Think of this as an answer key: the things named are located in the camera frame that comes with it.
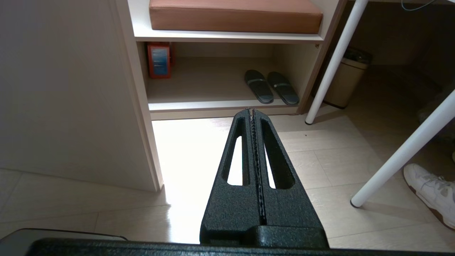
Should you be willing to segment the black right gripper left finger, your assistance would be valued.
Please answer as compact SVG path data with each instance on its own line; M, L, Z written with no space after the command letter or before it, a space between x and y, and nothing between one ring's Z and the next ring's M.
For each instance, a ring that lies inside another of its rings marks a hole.
M251 117L249 109L234 115L200 224L201 244L240 245L246 233L264 220ZM231 185L228 179L238 138L241 138L242 185Z

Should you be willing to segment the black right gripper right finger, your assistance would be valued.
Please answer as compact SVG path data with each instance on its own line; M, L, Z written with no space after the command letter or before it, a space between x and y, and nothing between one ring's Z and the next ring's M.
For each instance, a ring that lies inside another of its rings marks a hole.
M261 224L255 243L274 248L329 248L323 225L286 153L272 121L253 111L261 178Z

